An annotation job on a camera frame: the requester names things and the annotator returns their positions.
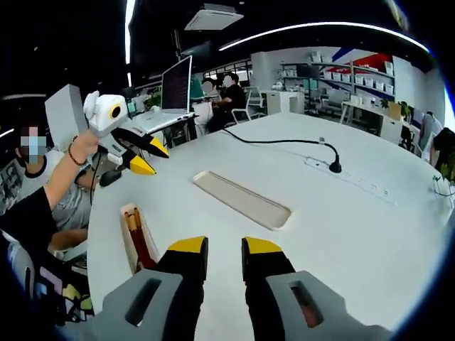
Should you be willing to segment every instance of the laptop screen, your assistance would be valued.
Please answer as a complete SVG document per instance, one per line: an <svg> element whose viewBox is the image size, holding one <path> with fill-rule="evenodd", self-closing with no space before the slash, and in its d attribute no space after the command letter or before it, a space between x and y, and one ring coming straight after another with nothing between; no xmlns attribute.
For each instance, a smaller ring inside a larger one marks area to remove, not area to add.
<svg viewBox="0 0 455 341"><path fill-rule="evenodd" d="M189 56L163 73L162 109L185 109L188 111L191 60L192 56Z"/></svg>

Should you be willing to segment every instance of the window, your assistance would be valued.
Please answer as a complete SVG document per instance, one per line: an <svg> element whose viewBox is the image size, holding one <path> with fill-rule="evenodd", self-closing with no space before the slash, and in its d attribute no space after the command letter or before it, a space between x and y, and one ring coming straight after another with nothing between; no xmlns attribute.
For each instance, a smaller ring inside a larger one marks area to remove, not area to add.
<svg viewBox="0 0 455 341"><path fill-rule="evenodd" d="M253 74L251 60L242 60L236 63L217 67L216 69L213 70L209 70L207 72L204 72L204 78L210 77L214 80L217 80L218 79L217 75L222 75L227 72L233 72L237 76L239 76L240 84L243 87L250 86L250 80Z"/></svg>

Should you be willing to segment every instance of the laptop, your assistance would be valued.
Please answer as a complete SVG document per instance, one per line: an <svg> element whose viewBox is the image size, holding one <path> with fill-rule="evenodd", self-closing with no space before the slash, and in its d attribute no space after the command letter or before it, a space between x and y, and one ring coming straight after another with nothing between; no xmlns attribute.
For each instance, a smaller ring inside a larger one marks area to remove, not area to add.
<svg viewBox="0 0 455 341"><path fill-rule="evenodd" d="M148 134L193 115L190 113L189 93L192 60L193 56L190 55L163 72L159 112L144 112L133 117L133 121Z"/></svg>

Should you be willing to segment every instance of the round white table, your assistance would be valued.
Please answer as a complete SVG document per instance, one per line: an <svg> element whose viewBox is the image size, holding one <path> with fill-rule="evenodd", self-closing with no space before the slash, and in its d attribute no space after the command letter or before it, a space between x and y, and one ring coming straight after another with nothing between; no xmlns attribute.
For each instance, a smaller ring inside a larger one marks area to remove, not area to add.
<svg viewBox="0 0 455 341"><path fill-rule="evenodd" d="M449 199L433 190L438 173L410 152L349 126L299 114L275 114L230 128L244 139L313 139L334 145L345 171L389 191L396 205L305 164L331 163L324 146L251 146L218 132L152 157L155 176L124 171L97 188L88 234L87 270L95 312L131 277L119 208L144 213L162 255L179 239L205 235L208 273L196 340L253 340L242 282L241 239L278 244L296 271L307 270L346 300L360 322L396 330L431 283L444 253ZM249 220L193 184L213 171L288 207L279 232Z"/></svg>

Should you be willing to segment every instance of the white power strip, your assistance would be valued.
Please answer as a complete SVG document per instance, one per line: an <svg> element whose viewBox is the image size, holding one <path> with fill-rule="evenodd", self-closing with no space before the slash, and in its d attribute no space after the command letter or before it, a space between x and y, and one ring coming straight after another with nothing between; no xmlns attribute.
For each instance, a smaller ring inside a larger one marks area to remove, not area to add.
<svg viewBox="0 0 455 341"><path fill-rule="evenodd" d="M335 176L336 178L339 178L340 180L350 183L351 185L359 187L362 190L364 190L365 192L368 192L389 204L392 204L392 205L397 204L393 200L392 196L390 195L389 190L381 188L379 185L372 183L371 181L369 181L368 179L366 179L362 176L354 175L351 172L348 172L346 170L342 170L341 173L334 173L330 169L328 169L327 163L321 162L320 160L316 160L314 158L306 158L305 164L310 167L319 169L320 171L323 171L324 173Z"/></svg>

